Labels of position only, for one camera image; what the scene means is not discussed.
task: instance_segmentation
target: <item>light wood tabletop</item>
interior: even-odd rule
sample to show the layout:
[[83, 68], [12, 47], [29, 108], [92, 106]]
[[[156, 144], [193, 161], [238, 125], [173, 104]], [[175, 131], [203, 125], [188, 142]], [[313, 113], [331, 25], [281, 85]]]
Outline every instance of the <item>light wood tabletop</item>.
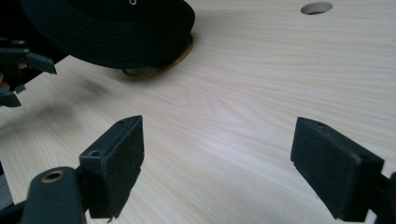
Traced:
[[396, 171], [396, 2], [329, 0], [319, 15], [306, 0], [187, 2], [194, 47], [167, 72], [136, 80], [67, 57], [26, 85], [22, 107], [0, 108], [14, 201], [142, 115], [142, 172], [113, 223], [342, 223], [290, 161], [294, 128], [326, 123]]

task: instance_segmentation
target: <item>wood grain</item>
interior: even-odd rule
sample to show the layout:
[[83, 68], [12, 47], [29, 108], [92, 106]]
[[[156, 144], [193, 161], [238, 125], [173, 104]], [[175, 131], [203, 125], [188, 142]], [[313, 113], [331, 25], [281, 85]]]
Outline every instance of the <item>wood grain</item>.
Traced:
[[327, 123], [396, 171], [396, 4], [335, 0], [307, 16], [310, 1], [188, 3], [195, 46], [168, 72], [133, 80], [68, 57], [26, 86], [22, 107], [0, 109], [14, 200], [142, 115], [142, 173], [113, 223], [341, 223], [290, 161], [295, 122]]

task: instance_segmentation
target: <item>hat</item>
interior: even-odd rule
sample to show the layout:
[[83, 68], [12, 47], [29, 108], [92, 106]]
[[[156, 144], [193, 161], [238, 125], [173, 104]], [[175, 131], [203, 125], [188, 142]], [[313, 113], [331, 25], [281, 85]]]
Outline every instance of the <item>hat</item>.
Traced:
[[83, 61], [112, 68], [160, 63], [185, 44], [195, 21], [184, 0], [21, 3], [30, 22], [53, 45]]

